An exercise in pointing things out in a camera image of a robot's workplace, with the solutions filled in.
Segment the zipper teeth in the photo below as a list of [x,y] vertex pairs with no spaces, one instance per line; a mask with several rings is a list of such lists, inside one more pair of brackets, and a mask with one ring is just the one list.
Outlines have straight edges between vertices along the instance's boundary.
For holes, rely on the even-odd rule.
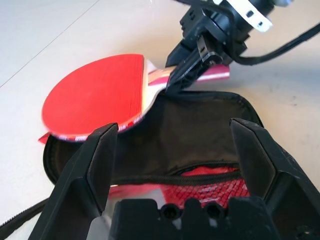
[[33,205],[32,207],[27,208],[26,210],[15,215],[14,217],[11,217],[5,223],[1,224],[0,225],[1,236],[7,235],[5,237],[5,238],[7,238],[11,233],[13,233],[13,231],[15,231],[20,226],[22,226],[22,224],[24,224],[26,221],[30,220],[35,215],[40,213],[43,210],[43,208],[45,207],[47,201],[48,201],[48,198]]
[[193,164],[172,170],[168,173],[168,175],[172,176],[172,175],[182,174],[182,173],[185,173],[188,171],[192,171],[193,168],[196,168],[196,167],[214,167],[214,168],[234,167],[234,168],[239,168],[239,163],[238,162],[227,162],[227,161],[198,162],[198,163],[193,163]]
[[177,186],[201,186],[208,184],[216,184],[234,179],[241,179],[239,170],[206,175],[179,176],[179,175],[142,175],[131,176],[115,179],[112,184],[127,185],[127,184],[161,184],[161,185],[177,185]]

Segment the red paddle in case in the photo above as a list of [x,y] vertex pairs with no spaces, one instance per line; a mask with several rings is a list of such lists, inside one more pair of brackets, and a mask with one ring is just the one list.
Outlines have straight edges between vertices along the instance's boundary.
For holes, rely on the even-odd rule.
[[[174,69],[154,68],[140,54],[111,56],[82,66],[52,89],[42,107],[42,120],[52,135],[66,141],[85,141],[108,123],[118,123],[123,131],[149,110]],[[218,65],[198,81],[227,78],[229,68]]]

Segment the tile grout line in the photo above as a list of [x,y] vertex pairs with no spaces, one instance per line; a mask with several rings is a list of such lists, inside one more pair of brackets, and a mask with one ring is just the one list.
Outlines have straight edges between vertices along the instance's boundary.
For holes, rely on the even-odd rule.
[[58,36],[56,36],[47,46],[45,46],[40,52],[38,52],[34,57],[32,57],[25,65],[23,65],[15,74],[13,74],[7,81],[5,81],[0,88],[4,86],[10,79],[12,79],[17,73],[19,73],[25,66],[27,66],[33,59],[35,59],[40,53],[42,53],[50,44],[52,44],[58,37],[61,36],[68,28],[70,28],[79,18],[81,18],[86,12],[88,12],[94,5],[96,5],[100,0],[97,0],[91,7],[89,7],[84,13],[82,13],[76,20],[74,20],[65,30],[63,30]]

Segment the screw hole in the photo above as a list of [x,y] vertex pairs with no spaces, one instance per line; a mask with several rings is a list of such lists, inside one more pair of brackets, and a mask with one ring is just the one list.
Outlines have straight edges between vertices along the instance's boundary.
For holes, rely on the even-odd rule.
[[254,12],[251,11],[251,10],[246,13],[246,16],[247,16],[248,18],[252,17],[253,15],[254,15]]
[[212,219],[219,218],[221,211],[216,205],[210,205],[207,207],[206,212],[208,213],[209,217]]
[[177,218],[178,212],[174,207],[168,206],[164,211],[163,211],[163,215],[167,218],[167,219],[175,219]]

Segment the black cable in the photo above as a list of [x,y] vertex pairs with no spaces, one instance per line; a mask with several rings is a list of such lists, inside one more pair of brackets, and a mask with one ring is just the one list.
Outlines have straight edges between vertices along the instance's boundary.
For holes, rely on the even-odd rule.
[[234,36],[236,35],[237,26],[235,24],[235,16],[229,9],[220,5],[216,5],[213,2],[207,2],[202,0],[175,0],[175,1],[183,4],[187,4],[187,5],[199,6],[209,11],[213,11],[226,16],[230,24],[230,33],[227,39],[227,45],[230,47],[230,51],[228,52],[228,54],[236,63],[240,65],[252,66],[252,65],[265,63],[267,61],[275,59],[281,56],[282,54],[285,54],[286,52],[292,50],[293,48],[300,45],[301,43],[308,41],[309,39],[311,39],[312,37],[314,37],[320,32],[320,23],[318,23],[316,26],[312,27],[311,29],[304,32],[300,36],[296,37],[295,39],[291,40],[290,42],[286,43],[285,45],[279,47],[278,49],[266,55],[255,56],[255,57],[242,57],[242,56],[236,55],[235,53],[236,42],[234,40],[235,39]]

